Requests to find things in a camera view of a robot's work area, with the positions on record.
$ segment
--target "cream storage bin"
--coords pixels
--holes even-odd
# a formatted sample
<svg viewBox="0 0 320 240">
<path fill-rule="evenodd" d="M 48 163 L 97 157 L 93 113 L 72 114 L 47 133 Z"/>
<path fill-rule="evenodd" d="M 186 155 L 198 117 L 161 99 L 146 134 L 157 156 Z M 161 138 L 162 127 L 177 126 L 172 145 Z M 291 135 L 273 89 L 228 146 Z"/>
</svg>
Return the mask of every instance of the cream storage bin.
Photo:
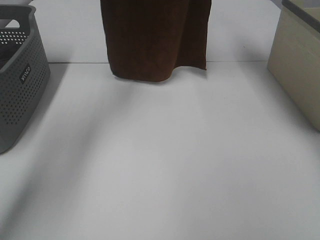
<svg viewBox="0 0 320 240">
<path fill-rule="evenodd" d="M 320 130 L 320 1 L 282 4 L 268 69 Z"/>
</svg>

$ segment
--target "basket logo text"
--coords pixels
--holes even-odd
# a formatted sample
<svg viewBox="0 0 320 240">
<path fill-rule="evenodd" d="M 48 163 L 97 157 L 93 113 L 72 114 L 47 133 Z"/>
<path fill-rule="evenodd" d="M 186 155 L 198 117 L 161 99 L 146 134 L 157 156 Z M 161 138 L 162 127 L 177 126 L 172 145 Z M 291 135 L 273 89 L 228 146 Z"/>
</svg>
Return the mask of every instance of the basket logo text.
<svg viewBox="0 0 320 240">
<path fill-rule="evenodd" d="M 22 84 L 24 84 L 31 73 L 31 67 L 30 64 L 28 63 L 27 66 L 24 68 L 22 74 L 20 75 L 20 81 Z"/>
</svg>

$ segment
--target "white table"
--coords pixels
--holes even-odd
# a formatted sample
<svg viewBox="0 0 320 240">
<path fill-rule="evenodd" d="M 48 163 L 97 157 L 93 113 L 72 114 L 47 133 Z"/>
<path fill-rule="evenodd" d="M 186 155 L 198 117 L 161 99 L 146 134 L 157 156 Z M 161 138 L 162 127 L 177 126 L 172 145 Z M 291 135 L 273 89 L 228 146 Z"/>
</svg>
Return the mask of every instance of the white table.
<svg viewBox="0 0 320 240">
<path fill-rule="evenodd" d="M 258 9 L 224 2 L 213 6 Z M 98 12 L 96 3 L 83 7 Z M 36 112 L 0 156 L 0 239 L 318 240 L 320 133 L 263 61 L 277 25 L 268 18 L 279 14 L 269 4 L 261 0 L 268 7 L 257 20 L 266 21 L 260 40 L 251 32 L 256 22 L 213 14 L 225 31 L 209 35 L 219 62 L 208 62 L 207 72 L 180 67 L 161 84 L 114 77 L 98 63 L 102 45 L 86 59 L 76 44 L 63 59 L 68 39 L 49 41 L 38 7 L 52 62 L 94 63 L 51 64 Z M 225 38 L 230 22 L 247 26 L 229 30 L 238 41 Z"/>
</svg>

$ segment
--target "gray basket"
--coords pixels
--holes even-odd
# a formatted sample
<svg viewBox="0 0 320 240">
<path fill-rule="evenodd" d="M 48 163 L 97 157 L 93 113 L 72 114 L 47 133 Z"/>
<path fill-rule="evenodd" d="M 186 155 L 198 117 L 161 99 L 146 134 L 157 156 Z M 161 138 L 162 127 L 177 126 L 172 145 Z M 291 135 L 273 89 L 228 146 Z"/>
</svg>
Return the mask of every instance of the gray basket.
<svg viewBox="0 0 320 240">
<path fill-rule="evenodd" d="M 35 11 L 33 6 L 0 5 L 0 19 L 20 25 L 0 28 L 0 153 L 23 131 L 50 76 Z"/>
</svg>

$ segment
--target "brown cloth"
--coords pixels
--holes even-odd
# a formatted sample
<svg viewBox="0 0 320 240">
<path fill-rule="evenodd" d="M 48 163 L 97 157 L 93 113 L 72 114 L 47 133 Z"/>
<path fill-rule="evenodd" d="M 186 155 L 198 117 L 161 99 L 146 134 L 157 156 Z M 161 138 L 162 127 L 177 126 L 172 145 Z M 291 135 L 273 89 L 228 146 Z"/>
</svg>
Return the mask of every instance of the brown cloth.
<svg viewBox="0 0 320 240">
<path fill-rule="evenodd" d="M 100 0 L 114 75 L 160 82 L 174 68 L 206 69 L 211 0 Z"/>
</svg>

